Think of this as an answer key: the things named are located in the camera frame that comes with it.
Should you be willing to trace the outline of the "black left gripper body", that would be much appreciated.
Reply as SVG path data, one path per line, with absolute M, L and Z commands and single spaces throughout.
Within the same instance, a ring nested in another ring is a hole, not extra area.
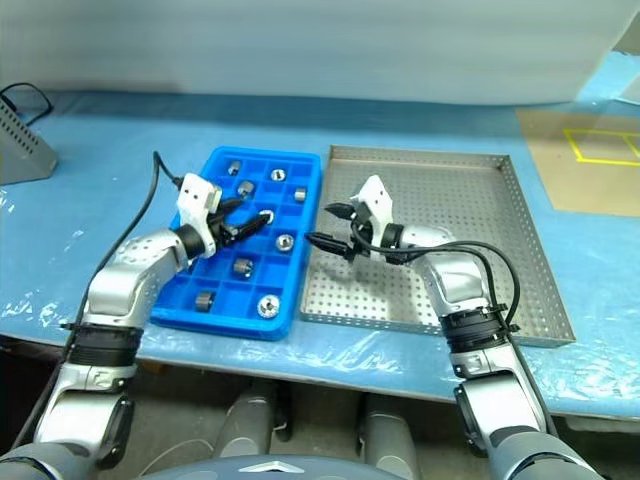
M 209 213 L 207 226 L 217 248 L 225 248 L 236 239 L 236 228 L 226 223 L 226 214 L 224 212 Z

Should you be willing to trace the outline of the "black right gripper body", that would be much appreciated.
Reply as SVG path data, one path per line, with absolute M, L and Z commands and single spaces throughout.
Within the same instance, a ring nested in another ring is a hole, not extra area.
M 383 262 L 384 255 L 377 250 L 372 250 L 372 247 L 380 246 L 384 222 L 368 209 L 360 212 L 356 209 L 348 209 L 347 212 L 352 244 L 347 249 L 346 259 L 353 263 L 358 256 L 363 256 L 372 261 Z

